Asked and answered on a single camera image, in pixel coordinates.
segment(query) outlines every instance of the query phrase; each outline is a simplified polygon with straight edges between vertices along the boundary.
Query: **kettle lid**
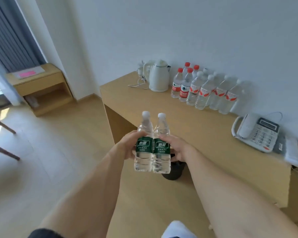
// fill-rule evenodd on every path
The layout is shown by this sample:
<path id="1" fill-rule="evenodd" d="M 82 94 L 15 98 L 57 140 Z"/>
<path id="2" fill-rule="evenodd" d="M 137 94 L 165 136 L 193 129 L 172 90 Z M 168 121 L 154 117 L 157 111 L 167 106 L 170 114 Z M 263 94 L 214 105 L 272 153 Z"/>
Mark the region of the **kettle lid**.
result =
<path id="1" fill-rule="evenodd" d="M 163 61 L 161 59 L 158 60 L 158 61 L 156 61 L 154 65 L 156 67 L 159 67 L 159 68 L 164 68 L 164 67 L 167 67 L 168 66 L 167 62 L 166 61 Z"/>

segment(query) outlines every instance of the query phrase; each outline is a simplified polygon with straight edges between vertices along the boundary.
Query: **person's left arm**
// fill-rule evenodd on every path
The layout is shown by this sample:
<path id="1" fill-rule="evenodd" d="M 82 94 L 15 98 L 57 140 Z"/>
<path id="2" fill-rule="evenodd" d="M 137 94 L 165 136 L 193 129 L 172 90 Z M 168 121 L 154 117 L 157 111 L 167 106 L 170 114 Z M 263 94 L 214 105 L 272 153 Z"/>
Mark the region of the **person's left arm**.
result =
<path id="1" fill-rule="evenodd" d="M 39 228 L 65 238 L 106 237 L 114 213 L 124 160 L 144 131 L 132 131 L 108 152 L 96 168 L 61 200 Z"/>

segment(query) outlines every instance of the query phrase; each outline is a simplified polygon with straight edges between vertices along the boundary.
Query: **gray curtain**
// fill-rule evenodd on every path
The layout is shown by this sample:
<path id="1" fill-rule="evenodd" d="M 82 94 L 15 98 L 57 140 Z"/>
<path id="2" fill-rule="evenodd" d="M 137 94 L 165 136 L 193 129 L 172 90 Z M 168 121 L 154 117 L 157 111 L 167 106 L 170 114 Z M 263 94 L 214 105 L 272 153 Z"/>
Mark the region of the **gray curtain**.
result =
<path id="1" fill-rule="evenodd" d="M 46 63 L 15 0 L 0 0 L 0 62 L 9 73 Z"/>

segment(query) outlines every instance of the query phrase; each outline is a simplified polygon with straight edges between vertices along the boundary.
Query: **wooden desk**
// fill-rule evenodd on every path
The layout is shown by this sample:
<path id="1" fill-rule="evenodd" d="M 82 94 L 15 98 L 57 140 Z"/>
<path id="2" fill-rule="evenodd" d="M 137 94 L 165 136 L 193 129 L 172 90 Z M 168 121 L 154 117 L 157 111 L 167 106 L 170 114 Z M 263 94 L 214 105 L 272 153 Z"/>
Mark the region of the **wooden desk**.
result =
<path id="1" fill-rule="evenodd" d="M 43 64 L 45 70 L 28 78 L 17 79 L 13 74 L 6 75 L 8 82 L 13 85 L 22 97 L 36 97 L 39 107 L 29 105 L 36 116 L 40 116 L 73 100 L 72 93 L 61 70 L 51 63 Z"/>
<path id="2" fill-rule="evenodd" d="M 198 110 L 170 97 L 171 88 L 155 93 L 127 85 L 137 83 L 136 72 L 100 87 L 113 140 L 117 143 L 136 129 L 147 110 L 155 126 L 158 113 L 166 113 L 172 134 L 185 139 L 227 172 L 242 179 L 279 207 L 288 204 L 290 165 L 276 154 L 264 154 L 231 134 L 236 118 L 217 111 Z"/>

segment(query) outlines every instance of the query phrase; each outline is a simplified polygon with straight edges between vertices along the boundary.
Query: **person's left hand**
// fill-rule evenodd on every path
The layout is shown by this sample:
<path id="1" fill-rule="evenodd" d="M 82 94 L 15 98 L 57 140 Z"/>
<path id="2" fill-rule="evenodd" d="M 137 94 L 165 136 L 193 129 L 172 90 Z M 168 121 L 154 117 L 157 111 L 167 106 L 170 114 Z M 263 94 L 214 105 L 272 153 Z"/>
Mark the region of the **person's left hand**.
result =
<path id="1" fill-rule="evenodd" d="M 133 130 L 130 133 L 126 134 L 117 144 L 121 145 L 125 149 L 125 157 L 124 159 L 128 158 L 135 158 L 135 155 L 132 153 L 132 149 L 134 148 L 137 140 L 140 137 L 146 136 L 147 132 L 145 131 L 137 131 Z"/>

